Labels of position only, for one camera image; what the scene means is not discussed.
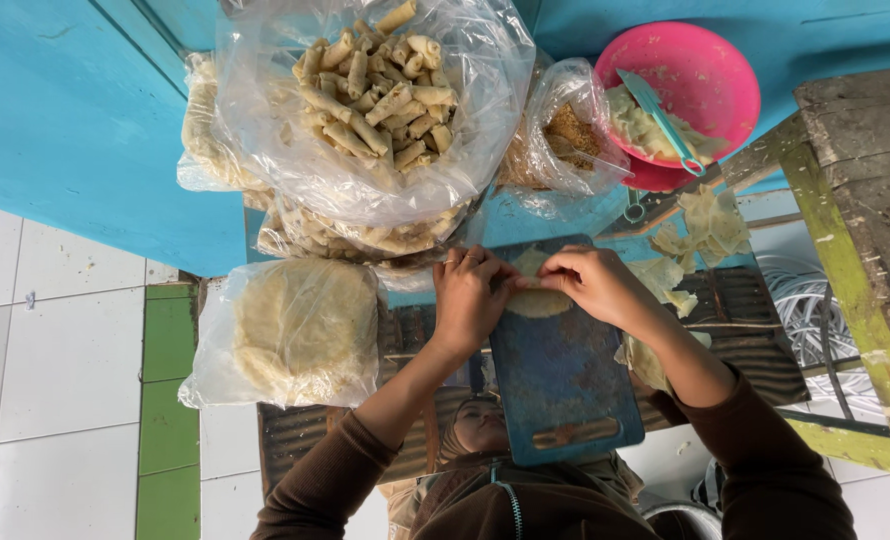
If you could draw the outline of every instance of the blue wall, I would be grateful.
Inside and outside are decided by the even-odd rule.
[[[162,62],[147,32],[134,33],[139,50],[96,6],[0,0],[0,209],[196,274],[227,273],[245,259],[240,194],[175,183],[181,62],[174,51]],[[140,22],[130,3],[107,6],[120,27]]]
[[[136,5],[149,8],[169,39]],[[174,49],[213,47],[216,5],[0,0],[0,209],[201,275],[244,263],[240,197],[175,184],[187,90]],[[890,68],[890,0],[517,5],[536,42],[557,58],[596,58],[622,30],[655,20],[720,33],[758,75],[762,116],[754,137],[794,111],[790,92],[802,80]],[[512,202],[493,201],[489,243],[583,227],[553,231],[509,210]]]

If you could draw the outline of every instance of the white cable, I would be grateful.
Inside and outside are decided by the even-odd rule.
[[[828,280],[821,268],[793,257],[779,254],[757,254],[756,259],[762,268],[764,282],[768,286],[771,298],[775,302],[775,310],[791,340],[799,365],[823,363],[821,353],[821,328],[819,325],[821,304],[825,296]],[[810,268],[820,276],[799,276],[788,272],[772,260],[785,260],[796,265]],[[838,308],[838,300],[832,297],[829,309],[829,338],[832,344],[832,360],[845,359],[858,355],[855,341],[848,331],[848,325]],[[838,373],[838,382],[849,407],[854,411],[884,418],[878,396],[871,386],[871,378],[864,368]],[[814,401],[837,402],[835,390],[826,374],[805,379]]]

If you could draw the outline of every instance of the zipper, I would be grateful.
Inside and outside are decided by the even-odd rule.
[[[498,479],[499,470],[497,464],[492,464],[492,481],[491,484],[499,485],[508,494],[511,501],[511,513],[515,516],[515,540],[523,540],[524,525],[522,523],[522,507],[518,504],[518,496],[515,495],[515,489]]]

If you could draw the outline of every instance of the teal spatula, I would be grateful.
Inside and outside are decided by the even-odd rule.
[[[625,87],[631,92],[631,95],[635,98],[635,101],[638,102],[638,105],[642,107],[643,111],[651,115],[655,121],[658,122],[658,127],[662,129],[665,137],[668,138],[668,142],[671,143],[675,152],[681,157],[682,167],[685,167],[685,170],[694,176],[704,176],[705,166],[701,164],[701,161],[695,159],[694,154],[691,153],[691,150],[688,149],[688,146],[686,146],[685,142],[679,137],[678,129],[675,129],[674,126],[671,125],[671,122],[668,121],[665,112],[658,106],[659,103],[662,103],[662,100],[660,100],[658,95],[655,94],[655,91],[651,89],[651,85],[637,73],[632,73],[631,71],[625,71],[623,69],[619,69],[618,72],[619,77],[625,83]],[[689,167],[690,161],[698,166],[698,170]]]

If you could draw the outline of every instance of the wrist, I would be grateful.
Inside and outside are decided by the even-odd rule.
[[[451,337],[445,337],[435,332],[431,335],[425,347],[435,351],[442,357],[443,361],[454,364],[455,367],[465,363],[465,360],[478,349],[478,345],[464,342],[465,340],[456,340]]]

